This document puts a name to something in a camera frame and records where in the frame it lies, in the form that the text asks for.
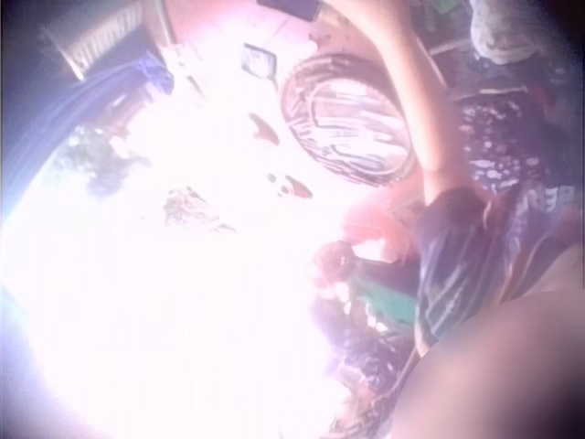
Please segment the cloth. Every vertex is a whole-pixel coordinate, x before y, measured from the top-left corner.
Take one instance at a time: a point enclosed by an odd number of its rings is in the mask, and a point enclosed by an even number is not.
[[[389,327],[413,327],[416,302],[414,298],[382,284],[354,278],[349,282],[350,294],[367,305],[368,311]]]
[[[549,131],[527,94],[476,96],[459,111],[473,179],[488,191],[500,194],[527,180],[554,187],[569,174],[559,150],[547,151]]]
[[[528,59],[542,50],[539,20],[527,0],[470,0],[473,46],[498,65]]]
[[[486,307],[529,291],[575,243],[576,235],[558,231],[577,199],[575,187],[537,182],[516,185],[487,205],[470,188],[441,194],[417,227],[417,343],[430,348]]]

